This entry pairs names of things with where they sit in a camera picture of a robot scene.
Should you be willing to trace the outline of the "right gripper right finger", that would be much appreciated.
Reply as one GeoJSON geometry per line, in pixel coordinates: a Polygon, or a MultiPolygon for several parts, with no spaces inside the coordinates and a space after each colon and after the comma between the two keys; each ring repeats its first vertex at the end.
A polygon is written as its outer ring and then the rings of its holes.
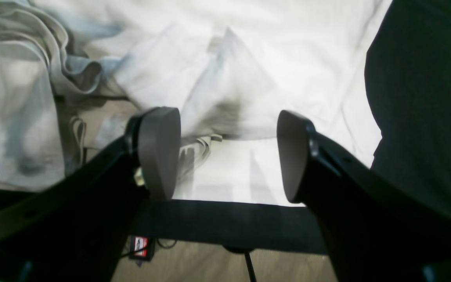
{"type": "Polygon", "coordinates": [[[301,114],[277,120],[283,189],[314,214],[341,282],[451,282],[451,217],[369,170],[301,114]]]}

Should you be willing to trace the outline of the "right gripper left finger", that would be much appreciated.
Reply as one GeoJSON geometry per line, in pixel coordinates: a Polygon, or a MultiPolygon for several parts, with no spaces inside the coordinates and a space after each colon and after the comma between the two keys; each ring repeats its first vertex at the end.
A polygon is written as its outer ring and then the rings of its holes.
{"type": "Polygon", "coordinates": [[[46,191],[0,211],[1,282],[109,282],[145,199],[177,182],[180,112],[155,107],[46,191]]]}

